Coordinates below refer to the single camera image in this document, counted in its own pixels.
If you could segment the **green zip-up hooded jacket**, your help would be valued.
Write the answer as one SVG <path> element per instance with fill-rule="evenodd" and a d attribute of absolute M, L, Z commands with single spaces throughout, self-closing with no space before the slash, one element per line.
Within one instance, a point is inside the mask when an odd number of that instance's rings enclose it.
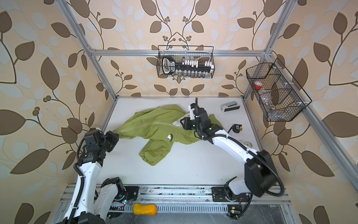
<path fill-rule="evenodd" d="M 113 130 L 120 139 L 141 137 L 148 140 L 139 152 L 143 161 L 155 166 L 171 151 L 175 142 L 190 145 L 200 139 L 194 130 L 185 130 L 180 119 L 189 117 L 179 105 L 164 105 L 136 112 Z"/>

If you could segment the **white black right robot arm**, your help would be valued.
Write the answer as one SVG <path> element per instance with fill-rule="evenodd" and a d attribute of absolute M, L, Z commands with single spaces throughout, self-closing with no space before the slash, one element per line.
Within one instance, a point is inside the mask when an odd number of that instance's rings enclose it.
<path fill-rule="evenodd" d="M 180 120 L 185 130 L 193 130 L 203 141 L 220 147 L 243 165 L 244 177 L 233 177 L 224 184 L 224 194 L 228 201 L 235 201 L 241 194 L 261 197 L 269 194 L 283 196 L 284 184 L 273 164 L 270 153 L 257 151 L 233 138 L 220 125 L 210 121 L 204 108 L 191 104 L 189 116 Z"/>

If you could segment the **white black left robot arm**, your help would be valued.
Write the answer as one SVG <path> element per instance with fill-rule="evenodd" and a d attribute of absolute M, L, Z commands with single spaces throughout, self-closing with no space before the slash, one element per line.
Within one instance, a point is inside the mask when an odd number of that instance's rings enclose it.
<path fill-rule="evenodd" d="M 113 202 L 126 203 L 127 191 L 119 177 L 105 180 L 100 192 L 97 182 L 106 154 L 119 140 L 118 134 L 92 128 L 82 138 L 73 165 L 77 173 L 76 187 L 61 223 L 104 224 Z"/>

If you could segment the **light blue white stapler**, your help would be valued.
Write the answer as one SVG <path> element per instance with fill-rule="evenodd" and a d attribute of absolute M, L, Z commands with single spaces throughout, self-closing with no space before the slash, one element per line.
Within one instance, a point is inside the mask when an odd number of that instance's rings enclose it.
<path fill-rule="evenodd" d="M 221 106 L 223 112 L 229 112 L 240 109 L 240 105 L 236 101 L 225 103 Z"/>

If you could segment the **white tape roll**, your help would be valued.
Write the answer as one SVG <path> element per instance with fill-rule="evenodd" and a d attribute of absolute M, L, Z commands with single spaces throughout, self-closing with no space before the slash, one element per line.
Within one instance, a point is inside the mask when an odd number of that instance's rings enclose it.
<path fill-rule="evenodd" d="M 252 143 L 250 143 L 248 141 L 244 142 L 244 145 L 247 146 L 248 148 L 252 148 L 252 146 L 253 146 Z"/>

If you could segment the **red capped bottle in basket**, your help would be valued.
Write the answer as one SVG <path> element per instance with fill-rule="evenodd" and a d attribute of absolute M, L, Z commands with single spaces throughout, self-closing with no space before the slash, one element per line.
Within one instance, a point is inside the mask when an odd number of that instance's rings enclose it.
<path fill-rule="evenodd" d="M 256 90 L 260 90 L 263 87 L 263 83 L 260 82 L 260 81 L 255 81 L 254 87 L 255 87 Z"/>

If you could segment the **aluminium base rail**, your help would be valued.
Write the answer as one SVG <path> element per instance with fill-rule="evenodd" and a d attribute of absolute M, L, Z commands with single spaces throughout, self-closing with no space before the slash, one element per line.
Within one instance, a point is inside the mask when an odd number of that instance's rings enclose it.
<path fill-rule="evenodd" d="M 110 212 L 131 213 L 135 204 L 154 204 L 158 213 L 227 213 L 230 207 L 270 205 L 279 208 L 291 205 L 285 193 L 281 197 L 264 194 L 261 197 L 243 193 L 236 200 L 228 200 L 220 185 L 138 185 L 126 186 L 127 203 L 113 202 Z"/>

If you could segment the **aluminium frame strut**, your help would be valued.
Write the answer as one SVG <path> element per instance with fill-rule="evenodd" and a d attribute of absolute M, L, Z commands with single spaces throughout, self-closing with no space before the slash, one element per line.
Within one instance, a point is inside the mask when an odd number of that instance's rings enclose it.
<path fill-rule="evenodd" d="M 103 82 L 104 87 L 109 92 L 109 96 L 116 101 L 117 95 L 114 92 L 114 89 L 107 78 L 104 70 L 102 69 L 99 61 L 97 60 L 96 56 L 92 54 L 92 48 L 88 41 L 86 40 L 85 35 L 82 33 L 82 30 L 77 23 L 74 15 L 72 14 L 70 7 L 67 3 L 67 1 L 62 0 L 56 0 L 55 3 L 57 4 L 59 10 L 63 14 L 64 18 L 66 19 L 67 23 L 69 24 L 70 28 L 72 29 L 74 35 L 76 36 L 79 44 L 81 45 L 82 49 L 84 50 L 86 56 L 89 58 L 89 61 L 93 65 L 95 71 L 97 72 L 97 75 L 99 76 L 100 80 Z"/>

